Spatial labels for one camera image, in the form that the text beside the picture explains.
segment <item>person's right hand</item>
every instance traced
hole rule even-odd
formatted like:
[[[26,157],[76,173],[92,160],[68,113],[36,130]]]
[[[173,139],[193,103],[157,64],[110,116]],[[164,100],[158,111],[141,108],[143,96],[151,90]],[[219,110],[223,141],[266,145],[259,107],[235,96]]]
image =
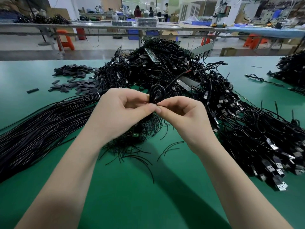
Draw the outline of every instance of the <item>person's right hand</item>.
[[[218,142],[204,105],[185,96],[175,96],[159,102],[159,116],[173,125],[190,149],[197,153],[198,147],[208,149]]]

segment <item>person in red shirt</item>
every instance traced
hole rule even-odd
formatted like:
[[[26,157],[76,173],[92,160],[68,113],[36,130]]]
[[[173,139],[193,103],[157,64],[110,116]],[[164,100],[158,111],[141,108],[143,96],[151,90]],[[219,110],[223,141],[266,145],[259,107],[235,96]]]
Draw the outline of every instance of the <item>person in red shirt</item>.
[[[140,10],[140,7],[137,5],[135,7],[135,11],[134,11],[135,18],[140,18],[141,17],[141,13],[142,13],[142,11]]]

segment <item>black pants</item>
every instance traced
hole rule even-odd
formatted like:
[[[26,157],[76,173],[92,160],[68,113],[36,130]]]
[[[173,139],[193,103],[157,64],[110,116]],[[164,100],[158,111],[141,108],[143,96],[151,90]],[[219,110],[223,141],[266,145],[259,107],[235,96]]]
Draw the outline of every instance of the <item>black pants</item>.
[[[162,16],[161,12],[157,13],[157,17],[161,17],[161,16]]]

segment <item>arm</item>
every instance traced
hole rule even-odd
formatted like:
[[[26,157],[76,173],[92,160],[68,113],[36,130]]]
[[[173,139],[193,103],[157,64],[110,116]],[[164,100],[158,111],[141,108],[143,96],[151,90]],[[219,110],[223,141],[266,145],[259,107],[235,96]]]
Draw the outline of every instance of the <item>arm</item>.
[[[102,146],[151,114],[149,96],[110,89],[15,228],[77,228]]]
[[[201,102],[177,96],[157,105],[201,160],[232,228],[292,228],[219,143]]]

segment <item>hand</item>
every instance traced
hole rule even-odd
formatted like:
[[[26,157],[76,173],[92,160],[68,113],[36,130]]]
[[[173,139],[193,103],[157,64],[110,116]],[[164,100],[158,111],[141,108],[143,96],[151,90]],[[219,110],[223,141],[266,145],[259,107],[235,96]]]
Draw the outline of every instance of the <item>hand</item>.
[[[159,102],[157,113],[173,125],[190,149],[208,148],[218,142],[204,105],[185,96],[175,96]]]
[[[149,95],[136,90],[109,89],[101,96],[84,129],[102,147],[155,111],[156,105],[148,104],[148,100]]]

